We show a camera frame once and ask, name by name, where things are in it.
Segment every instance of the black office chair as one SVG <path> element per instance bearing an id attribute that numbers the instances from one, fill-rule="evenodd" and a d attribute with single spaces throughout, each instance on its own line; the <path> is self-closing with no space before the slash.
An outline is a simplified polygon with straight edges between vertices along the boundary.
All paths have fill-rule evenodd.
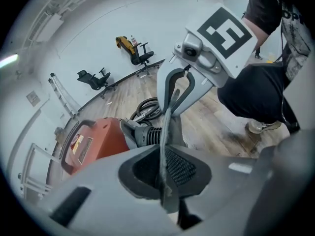
<path id="1" fill-rule="evenodd" d="M 116 44 L 118 48 L 121 49 L 121 47 L 123 47 L 126 50 L 126 52 L 129 53 L 130 61 L 133 65 L 144 65 L 142 69 L 136 72 L 137 77 L 139 77 L 139 73 L 143 72 L 144 70 L 146 70 L 147 74 L 149 75 L 149 68 L 157 66 L 157 65 L 147 66 L 146 64 L 146 63 L 149 63 L 148 59 L 154 55 L 154 52 L 152 51 L 147 53 L 146 45 L 148 44 L 148 42 L 143 45 L 141 45 L 141 43 L 138 43 L 135 46 L 133 46 L 132 43 L 127 39 L 127 37 L 117 37 Z M 143 47 L 143 52 L 144 52 L 144 54 L 141 56 L 139 55 L 139 52 L 138 52 L 139 45 L 140 47 Z"/>
<path id="2" fill-rule="evenodd" d="M 108 86 L 107 80 L 108 80 L 108 78 L 110 76 L 110 73 L 106 73 L 105 74 L 104 71 L 103 71 L 104 68 L 105 67 L 103 67 L 99 71 L 99 73 L 101 73 L 103 75 L 103 77 L 100 78 L 100 79 L 96 78 L 95 74 L 91 75 L 90 73 L 86 72 L 86 70 L 82 70 L 82 71 L 78 72 L 78 75 L 79 75 L 78 81 L 81 81 L 83 83 L 89 84 L 90 87 L 93 90 L 100 90 L 102 87 L 105 87 L 104 91 L 100 94 L 100 97 L 102 99 L 104 99 L 104 94 L 105 94 L 107 89 L 113 88 L 114 90 L 116 90 L 115 87 L 109 87 Z"/>

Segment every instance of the coiled hose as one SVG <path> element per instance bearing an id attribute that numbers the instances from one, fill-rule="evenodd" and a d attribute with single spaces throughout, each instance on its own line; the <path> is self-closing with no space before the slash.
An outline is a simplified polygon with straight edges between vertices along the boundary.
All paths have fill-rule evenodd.
<path id="1" fill-rule="evenodd" d="M 147 109 L 150 110 L 144 113 L 145 117 L 142 120 L 138 121 L 138 123 L 144 123 L 147 126 L 152 126 L 152 123 L 150 121 L 160 117 L 160 115 L 162 114 L 161 110 L 159 109 L 158 98 L 156 97 L 142 101 L 137 107 L 136 112 L 131 115 L 130 119 L 134 120 L 135 118 L 142 116 L 143 112 Z"/>

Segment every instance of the shoe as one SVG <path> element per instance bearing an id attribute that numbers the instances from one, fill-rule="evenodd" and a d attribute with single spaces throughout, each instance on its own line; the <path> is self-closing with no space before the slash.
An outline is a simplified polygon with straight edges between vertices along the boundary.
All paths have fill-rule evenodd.
<path id="1" fill-rule="evenodd" d="M 256 58 L 256 59 L 262 59 L 262 57 L 259 56 L 259 55 L 255 55 L 255 58 Z"/>
<path id="2" fill-rule="evenodd" d="M 276 129 L 279 128 L 281 126 L 281 122 L 276 121 L 274 123 L 268 124 L 268 123 L 264 123 L 264 122 L 259 122 L 257 120 L 251 120 L 248 123 L 248 129 L 250 132 L 254 133 L 254 134 L 260 134 L 262 132 L 264 132 L 265 130 L 270 130 L 270 129 Z"/>

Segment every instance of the orange machine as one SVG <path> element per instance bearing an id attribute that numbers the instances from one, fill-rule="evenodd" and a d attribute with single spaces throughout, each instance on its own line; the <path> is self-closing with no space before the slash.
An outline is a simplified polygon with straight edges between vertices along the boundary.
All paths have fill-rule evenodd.
<path id="1" fill-rule="evenodd" d="M 80 122 L 62 148 L 62 168 L 72 175 L 100 158 L 129 150 L 119 122 L 115 118 Z"/>

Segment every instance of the person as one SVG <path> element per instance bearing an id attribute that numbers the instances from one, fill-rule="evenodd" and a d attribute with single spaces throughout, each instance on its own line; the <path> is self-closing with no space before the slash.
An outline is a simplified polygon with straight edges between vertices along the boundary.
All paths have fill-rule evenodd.
<path id="1" fill-rule="evenodd" d="M 312 0 L 249 0 L 243 21 L 256 35 L 259 48 L 280 25 L 287 44 L 283 61 L 249 64 L 236 79 L 218 89 L 219 101 L 234 115 L 251 118 L 249 130 L 259 134 L 285 123 L 290 133 L 297 120 L 284 89 L 307 60 L 314 44 Z"/>
<path id="2" fill-rule="evenodd" d="M 256 52 L 255 52 L 255 58 L 256 58 L 256 59 L 262 59 L 262 57 L 261 57 L 259 54 L 260 54 L 260 47 L 258 47 L 258 48 L 256 49 Z"/>
<path id="3" fill-rule="evenodd" d="M 246 14 L 246 11 L 243 13 L 241 19 L 244 18 L 245 14 Z M 255 52 L 255 58 L 256 58 L 256 59 L 262 59 L 262 57 L 261 57 L 259 54 L 260 54 L 260 47 L 258 47 L 258 48 L 256 49 L 256 52 Z"/>

